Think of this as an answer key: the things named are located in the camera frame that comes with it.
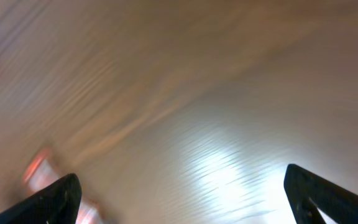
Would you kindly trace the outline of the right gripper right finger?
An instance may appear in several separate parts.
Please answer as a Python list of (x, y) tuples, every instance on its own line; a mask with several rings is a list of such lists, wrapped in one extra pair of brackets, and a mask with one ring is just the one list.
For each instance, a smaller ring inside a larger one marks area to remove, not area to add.
[(297, 223), (324, 223), (320, 212), (337, 223), (358, 223), (358, 195), (296, 164), (289, 164), (283, 182)]

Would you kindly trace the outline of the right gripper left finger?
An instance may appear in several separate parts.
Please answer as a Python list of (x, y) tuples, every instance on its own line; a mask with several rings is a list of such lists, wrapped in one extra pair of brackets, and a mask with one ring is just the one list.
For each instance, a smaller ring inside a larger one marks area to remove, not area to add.
[(0, 213), (0, 224), (75, 224), (81, 196), (77, 175), (67, 174)]

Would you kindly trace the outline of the small orange box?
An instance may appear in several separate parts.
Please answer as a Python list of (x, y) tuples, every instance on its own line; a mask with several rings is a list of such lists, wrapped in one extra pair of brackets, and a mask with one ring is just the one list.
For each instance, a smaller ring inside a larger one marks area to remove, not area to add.
[[(42, 148), (27, 166), (23, 175), (23, 184), (30, 194), (34, 194), (59, 178), (66, 172), (58, 165), (58, 160), (49, 147)], [(94, 200), (83, 195), (81, 198), (76, 224), (103, 224), (109, 223)]]

